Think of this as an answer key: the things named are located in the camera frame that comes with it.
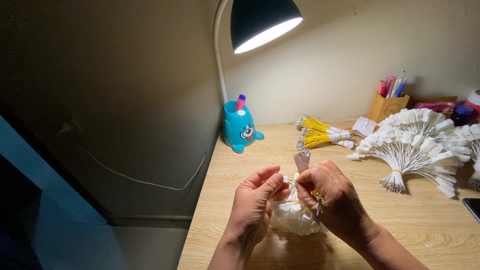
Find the left hand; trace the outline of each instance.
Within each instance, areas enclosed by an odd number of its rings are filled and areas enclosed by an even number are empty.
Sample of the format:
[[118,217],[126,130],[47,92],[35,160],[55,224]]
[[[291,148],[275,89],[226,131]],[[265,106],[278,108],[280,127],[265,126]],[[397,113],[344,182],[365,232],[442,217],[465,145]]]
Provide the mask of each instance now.
[[255,246],[267,233],[272,210],[269,200],[280,201],[290,195],[283,183],[280,166],[269,166],[250,175],[237,187],[225,233],[231,232]]

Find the lamp arm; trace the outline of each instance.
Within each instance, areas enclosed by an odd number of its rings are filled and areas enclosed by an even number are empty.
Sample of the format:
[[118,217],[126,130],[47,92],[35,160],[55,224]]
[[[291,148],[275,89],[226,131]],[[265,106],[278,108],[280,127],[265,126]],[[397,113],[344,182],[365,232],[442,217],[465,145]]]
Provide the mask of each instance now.
[[218,50],[218,30],[220,28],[220,18],[228,0],[220,0],[216,8],[215,20],[213,23],[213,53],[215,54],[216,69],[218,70],[218,79],[222,89],[223,104],[228,102],[227,91],[225,90],[225,80],[223,79],[222,62],[220,61],[220,51]]

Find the desk surface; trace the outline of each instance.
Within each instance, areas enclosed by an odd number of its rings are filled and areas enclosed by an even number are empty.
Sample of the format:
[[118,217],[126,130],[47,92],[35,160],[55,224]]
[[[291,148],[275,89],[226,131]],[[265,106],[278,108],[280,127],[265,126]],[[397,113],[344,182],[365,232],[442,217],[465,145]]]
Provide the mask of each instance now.
[[[332,124],[351,127],[352,122]],[[295,173],[294,125],[258,126],[265,140],[256,141],[236,154],[220,134],[188,232],[178,269],[206,269],[225,229],[237,186],[252,172],[279,164],[280,172]],[[378,180],[390,167],[374,158],[348,161],[351,154],[338,145],[325,144],[312,149],[310,162],[332,160],[354,184],[367,210],[376,222],[388,229],[406,249],[431,269],[477,269],[480,265],[480,224],[462,200],[480,197],[457,183],[458,199],[447,198],[425,178],[406,175],[409,195],[385,191]],[[460,174],[471,173],[468,163]],[[370,269],[352,248],[330,232],[301,237],[286,229],[269,231],[252,255],[249,269]]]

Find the right hand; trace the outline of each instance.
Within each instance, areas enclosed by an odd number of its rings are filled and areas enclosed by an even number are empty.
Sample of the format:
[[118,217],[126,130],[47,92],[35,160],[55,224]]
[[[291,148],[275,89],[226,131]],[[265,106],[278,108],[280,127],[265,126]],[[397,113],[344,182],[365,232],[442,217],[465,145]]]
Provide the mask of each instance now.
[[317,200],[311,191],[317,188],[325,206],[317,219],[353,248],[366,246],[376,237],[381,226],[367,214],[352,182],[330,160],[314,164],[296,179],[298,198],[314,216]]

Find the bamboo pen holder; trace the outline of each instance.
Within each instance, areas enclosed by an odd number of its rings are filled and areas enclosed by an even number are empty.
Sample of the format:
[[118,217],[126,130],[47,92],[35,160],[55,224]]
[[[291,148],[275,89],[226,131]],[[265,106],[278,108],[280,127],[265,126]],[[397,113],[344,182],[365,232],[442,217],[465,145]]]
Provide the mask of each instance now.
[[401,109],[405,109],[409,99],[410,96],[408,95],[401,98],[384,98],[378,93],[375,93],[367,118],[376,123],[380,123],[390,116],[390,114],[395,114],[400,112]]

